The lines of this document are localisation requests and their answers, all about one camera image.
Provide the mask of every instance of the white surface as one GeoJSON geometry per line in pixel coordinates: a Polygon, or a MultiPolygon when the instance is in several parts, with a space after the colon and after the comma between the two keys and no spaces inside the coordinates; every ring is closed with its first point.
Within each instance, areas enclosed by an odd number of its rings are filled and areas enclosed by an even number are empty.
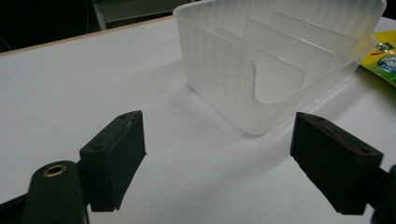
{"type": "MultiPolygon", "coordinates": [[[[396,29],[383,19],[382,29],[396,29]]],[[[396,90],[363,69],[304,111],[396,163],[396,90]]],[[[147,157],[107,223],[369,223],[344,217],[289,156],[293,118],[241,133],[185,83],[176,20],[0,57],[0,203],[78,151],[117,115],[144,113],[147,157]]]]}
{"type": "Polygon", "coordinates": [[[268,133],[356,69],[350,64],[376,45],[373,28],[385,6],[384,0],[206,0],[177,7],[187,82],[242,131],[268,133]],[[273,25],[274,12],[314,23],[313,32],[298,30],[315,37],[290,34],[289,21],[273,25]],[[320,36],[357,43],[335,46],[320,36]],[[277,63],[263,63],[260,51],[277,63]]]}

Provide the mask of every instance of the dark background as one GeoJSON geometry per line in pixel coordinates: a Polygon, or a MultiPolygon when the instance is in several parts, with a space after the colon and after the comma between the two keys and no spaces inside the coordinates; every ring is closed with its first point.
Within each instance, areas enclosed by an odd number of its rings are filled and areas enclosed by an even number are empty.
{"type": "MultiPolygon", "coordinates": [[[[384,17],[396,20],[395,1],[384,17]]],[[[91,0],[0,0],[0,53],[96,31],[91,0]]]]}

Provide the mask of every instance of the white table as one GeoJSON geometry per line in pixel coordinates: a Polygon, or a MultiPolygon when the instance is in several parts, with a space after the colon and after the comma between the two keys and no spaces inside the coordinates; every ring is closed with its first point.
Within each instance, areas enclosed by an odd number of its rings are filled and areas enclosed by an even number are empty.
{"type": "MultiPolygon", "coordinates": [[[[382,19],[379,30],[396,29],[382,19]]],[[[304,111],[329,119],[396,163],[396,90],[359,68],[304,111]]],[[[176,19],[0,57],[0,203],[78,151],[117,115],[144,113],[148,156],[121,210],[101,223],[369,223],[336,214],[289,155],[293,119],[241,133],[186,83],[176,19]]]]}

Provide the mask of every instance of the translucent plastic container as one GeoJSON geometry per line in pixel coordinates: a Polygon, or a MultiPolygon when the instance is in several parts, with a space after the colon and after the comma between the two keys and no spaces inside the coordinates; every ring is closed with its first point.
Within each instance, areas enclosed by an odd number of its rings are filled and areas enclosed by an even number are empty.
{"type": "Polygon", "coordinates": [[[384,0],[217,0],[177,7],[187,82],[264,134],[340,82],[375,45],[384,0]]]}

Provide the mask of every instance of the brass insert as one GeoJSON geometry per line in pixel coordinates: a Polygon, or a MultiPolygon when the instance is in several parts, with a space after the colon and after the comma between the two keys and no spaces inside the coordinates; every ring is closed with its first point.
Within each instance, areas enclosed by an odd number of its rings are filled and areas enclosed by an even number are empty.
{"type": "Polygon", "coordinates": [[[65,165],[53,165],[44,171],[43,176],[53,177],[56,175],[61,175],[66,169],[67,169],[67,166],[65,166],[65,165]]]}

